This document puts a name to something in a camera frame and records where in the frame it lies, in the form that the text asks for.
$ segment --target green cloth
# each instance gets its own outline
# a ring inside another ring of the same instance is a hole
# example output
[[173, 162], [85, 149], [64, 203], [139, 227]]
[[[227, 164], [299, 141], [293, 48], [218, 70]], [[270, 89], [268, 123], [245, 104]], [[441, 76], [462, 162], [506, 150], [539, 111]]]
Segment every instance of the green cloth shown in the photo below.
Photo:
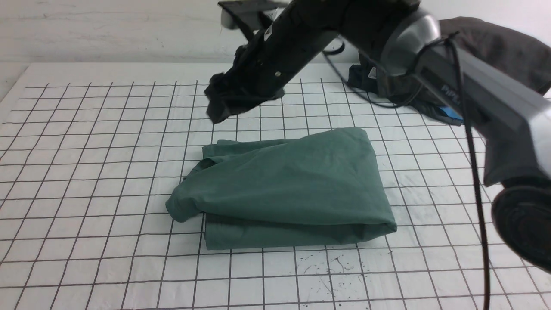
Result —
[[396, 231], [375, 152], [360, 128], [203, 147], [166, 208], [206, 213], [207, 249], [348, 244]]

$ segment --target black cable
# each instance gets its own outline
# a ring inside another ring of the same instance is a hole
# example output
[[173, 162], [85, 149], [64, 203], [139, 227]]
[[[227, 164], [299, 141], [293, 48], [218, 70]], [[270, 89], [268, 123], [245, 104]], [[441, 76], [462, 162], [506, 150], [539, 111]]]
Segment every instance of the black cable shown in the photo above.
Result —
[[457, 80], [457, 92], [459, 102], [463, 111], [463, 122], [465, 124], [465, 133], [467, 135], [467, 144], [469, 145], [469, 156], [471, 158], [471, 171], [473, 175], [474, 197], [477, 204], [478, 222], [480, 225], [480, 243], [482, 244], [482, 259], [484, 263], [484, 306], [483, 310], [490, 308], [490, 258], [488, 253], [488, 237], [486, 234], [486, 225], [484, 220], [484, 211], [482, 209], [482, 195], [480, 193], [480, 179], [478, 177], [477, 157], [474, 150], [473, 133], [471, 130], [470, 107], [466, 105], [465, 93], [463, 89], [463, 71], [459, 61], [458, 47], [452, 37], [445, 40], [445, 44], [451, 47], [453, 53], [453, 62], [455, 63], [455, 72]]
[[[470, 118], [470, 109], [466, 105], [465, 100], [465, 94], [463, 89], [463, 70], [461, 69], [461, 63], [459, 61], [459, 53], [458, 53], [458, 47], [457, 44], [454, 42], [453, 37], [457, 35], [458, 33], [454, 33], [446, 38], [438, 39], [428, 45], [426, 45], [421, 52], [418, 54], [417, 60], [421, 56], [421, 54], [428, 48], [441, 44], [444, 42], [447, 46], [451, 48], [452, 54], [453, 54], [453, 62], [455, 67], [455, 73], [456, 73], [456, 80], [457, 80], [457, 92], [459, 96], [459, 102], [461, 105], [461, 109], [463, 112], [463, 123], [465, 125], [465, 133], [467, 135], [467, 144], [469, 146], [469, 157], [471, 158], [471, 171], [473, 176], [473, 186], [474, 186], [474, 197], [477, 205], [477, 213], [478, 213], [478, 222], [480, 225], [480, 243], [482, 245], [482, 259], [483, 259], [483, 266], [484, 266], [484, 304], [483, 304], [483, 310], [489, 310], [490, 308], [490, 259], [489, 259], [489, 253], [488, 253], [488, 236], [486, 234], [486, 225], [485, 225], [485, 219], [484, 219], [484, 211], [482, 209], [482, 194], [480, 191], [480, 179], [478, 176], [478, 164], [477, 164], [477, 157], [474, 149], [474, 142], [473, 142], [473, 133], [471, 129], [471, 118]], [[369, 103], [375, 104], [377, 106], [380, 106], [382, 108], [389, 108], [389, 109], [395, 109], [399, 108], [401, 105], [393, 105], [393, 106], [385, 106], [381, 105], [379, 103], [371, 101], [371, 98], [369, 98], [369, 93], [366, 92], [368, 95], [367, 97], [364, 97], [362, 94], [354, 90], [353, 87], [350, 86], [348, 81], [344, 79], [344, 77], [341, 75], [341, 73], [337, 70], [334, 63], [329, 59], [328, 54], [323, 52], [323, 56], [325, 57], [327, 63], [333, 68], [335, 73], [341, 78], [342, 82], [348, 86], [357, 96], [360, 98], [366, 100]], [[420, 87], [412, 96], [411, 100], [417, 96], [417, 94], [421, 91], [422, 87]]]

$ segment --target white table surface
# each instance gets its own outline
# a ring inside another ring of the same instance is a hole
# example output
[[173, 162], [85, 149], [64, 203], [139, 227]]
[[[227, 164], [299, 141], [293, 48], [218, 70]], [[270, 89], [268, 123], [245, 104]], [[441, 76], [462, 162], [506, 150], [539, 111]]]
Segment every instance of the white table surface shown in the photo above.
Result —
[[[0, 309], [481, 309], [463, 128], [372, 107], [326, 65], [304, 69], [283, 100], [213, 128], [202, 90], [228, 67], [35, 63], [25, 71], [0, 104]], [[394, 234], [208, 251], [202, 216], [175, 223], [164, 209], [201, 146], [218, 138], [344, 126], [371, 139]], [[475, 144], [482, 164], [484, 142]], [[499, 190], [484, 190], [486, 211]], [[548, 309], [551, 277], [487, 226], [492, 309]]]

